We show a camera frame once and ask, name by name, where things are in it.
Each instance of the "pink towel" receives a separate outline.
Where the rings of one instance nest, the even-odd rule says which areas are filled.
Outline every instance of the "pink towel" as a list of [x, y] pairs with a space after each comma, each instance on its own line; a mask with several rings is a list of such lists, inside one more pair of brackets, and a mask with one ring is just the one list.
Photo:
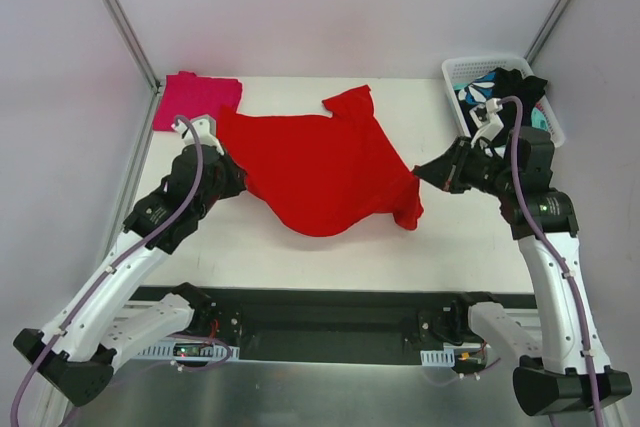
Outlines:
[[208, 114], [218, 119], [224, 106], [238, 110], [242, 84], [236, 79], [198, 77], [193, 72], [167, 75], [167, 86], [160, 108], [153, 119], [153, 130], [172, 131], [173, 118], [182, 114], [190, 119]]

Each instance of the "white plastic basket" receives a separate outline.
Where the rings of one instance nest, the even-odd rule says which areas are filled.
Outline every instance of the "white plastic basket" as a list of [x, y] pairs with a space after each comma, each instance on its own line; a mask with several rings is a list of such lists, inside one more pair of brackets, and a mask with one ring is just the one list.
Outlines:
[[[458, 59], [445, 60], [442, 63], [442, 73], [444, 74], [444, 81], [446, 83], [449, 106], [454, 112], [458, 128], [463, 135], [470, 136], [469, 128], [462, 116], [462, 109], [458, 103], [458, 98], [453, 90], [453, 86], [469, 84], [498, 67], [502, 67], [506, 70], [518, 69], [522, 72], [524, 77], [533, 75], [533, 71], [525, 59], [509, 55], [461, 57]], [[547, 120], [547, 127], [551, 134], [551, 141], [553, 142], [553, 145], [560, 147], [564, 144], [564, 132], [562, 131], [560, 124], [558, 124], [558, 119], [553, 113], [553, 110], [551, 110], [551, 105], [549, 105], [547, 97], [542, 97], [542, 99], [540, 99], [536, 104], [536, 107], [544, 114]]]

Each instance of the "white surface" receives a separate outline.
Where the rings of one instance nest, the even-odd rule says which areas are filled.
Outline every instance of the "white surface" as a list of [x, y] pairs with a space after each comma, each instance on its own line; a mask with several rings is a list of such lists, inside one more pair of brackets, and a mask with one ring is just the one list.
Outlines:
[[[321, 100], [368, 83], [375, 116], [409, 167], [442, 153], [456, 136], [440, 81], [241, 78], [239, 111], [249, 115], [326, 113]], [[155, 133], [138, 197], [156, 188], [182, 149]], [[287, 229], [267, 204], [243, 193], [221, 201], [149, 285], [355, 290], [531, 292], [517, 244], [486, 194], [454, 196], [421, 186], [425, 213], [405, 231], [375, 215], [331, 238]]]
[[[150, 95], [100, 0], [0, 0], [0, 18], [4, 426], [28, 369], [11, 343], [95, 269]], [[22, 427], [34, 425], [33, 384]]]
[[[457, 84], [469, 84], [483, 75], [488, 74], [494, 69], [501, 67], [503, 69], [518, 69], [524, 77], [534, 75], [529, 63], [522, 57], [493, 55], [485, 57], [460, 57], [457, 59], [447, 59], [442, 63], [442, 74], [447, 86], [447, 100], [449, 107], [454, 112], [458, 128], [463, 135], [469, 136], [469, 128], [462, 115], [460, 104], [455, 92]], [[538, 109], [544, 114], [551, 133], [551, 140], [556, 147], [564, 144], [565, 136], [562, 127], [558, 123], [558, 119], [551, 108], [547, 96], [543, 96], [536, 104]]]
[[[602, 348], [600, 335], [593, 324], [589, 299], [585, 292], [580, 266], [580, 241], [568, 232], [547, 234], [547, 238], [566, 260], [574, 274], [587, 314], [587, 328], [596, 372], [604, 372], [611, 365], [609, 356]], [[518, 241], [520, 252], [527, 261], [536, 292], [536, 301], [542, 325], [542, 364], [545, 370], [564, 374], [568, 369], [587, 374], [582, 351], [582, 332], [575, 299], [569, 282], [564, 280], [562, 269], [553, 255], [535, 237]]]
[[524, 55], [555, 0], [120, 0], [159, 75], [438, 78]]
[[[614, 368], [638, 392], [640, 342], [640, 10], [638, 0], [575, 0], [534, 69], [567, 142], [557, 184], [574, 200], [582, 274]], [[632, 425], [640, 397], [626, 402]]]

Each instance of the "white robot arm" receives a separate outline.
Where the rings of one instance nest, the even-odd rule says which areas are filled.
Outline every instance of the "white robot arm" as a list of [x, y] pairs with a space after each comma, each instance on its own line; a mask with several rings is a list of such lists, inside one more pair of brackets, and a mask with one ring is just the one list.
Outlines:
[[[23, 329], [14, 340], [76, 406], [93, 400], [124, 363], [149, 345], [176, 332], [210, 331], [211, 299], [190, 284], [176, 287], [126, 321], [114, 320], [147, 276], [197, 230], [213, 204], [245, 189], [244, 172], [213, 134], [213, 119], [194, 119], [192, 128], [197, 147], [185, 124], [174, 126], [186, 147], [160, 186], [136, 203], [113, 248], [82, 289], [41, 330]], [[41, 356], [47, 346], [51, 350]]]
[[[495, 104], [495, 99], [487, 103], [489, 117], [497, 117]], [[483, 132], [489, 141], [497, 133], [491, 126]], [[416, 167], [414, 174], [445, 192], [476, 188], [500, 200], [501, 214], [531, 276], [542, 345], [489, 294], [462, 296], [443, 324], [479, 336], [514, 368], [514, 391], [527, 414], [597, 409], [600, 401], [606, 406], [631, 393], [629, 376], [611, 368], [593, 322], [573, 205], [566, 194], [549, 186], [554, 154], [550, 135], [519, 125], [514, 135], [517, 143], [509, 138], [504, 159], [485, 152], [478, 138], [458, 137], [444, 155]]]

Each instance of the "red cloth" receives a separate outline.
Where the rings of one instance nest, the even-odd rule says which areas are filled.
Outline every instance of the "red cloth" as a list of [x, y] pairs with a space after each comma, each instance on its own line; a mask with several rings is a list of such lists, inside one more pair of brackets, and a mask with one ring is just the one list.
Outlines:
[[322, 115], [249, 117], [222, 109], [217, 135], [248, 190], [301, 234], [324, 237], [374, 213], [413, 230], [419, 180], [373, 116], [369, 86], [324, 101]]
[[173, 132], [171, 124], [178, 114], [190, 119], [209, 114], [217, 119], [222, 107], [234, 112], [238, 110], [240, 97], [242, 84], [236, 79], [198, 77], [193, 72], [167, 75], [167, 86], [153, 119], [153, 130]]

